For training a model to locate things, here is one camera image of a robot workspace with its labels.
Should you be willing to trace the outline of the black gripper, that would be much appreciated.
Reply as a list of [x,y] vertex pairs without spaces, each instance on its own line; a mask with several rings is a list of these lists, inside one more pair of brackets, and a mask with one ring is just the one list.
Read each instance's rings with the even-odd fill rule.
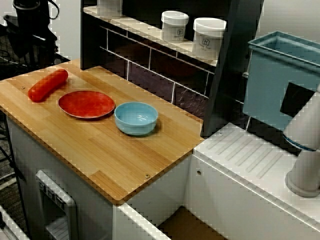
[[18,11],[17,16],[5,15],[8,39],[13,52],[18,57],[27,54],[24,35],[36,37],[33,41],[37,46],[39,62],[53,62],[57,50],[57,37],[49,29],[50,15],[42,11]]

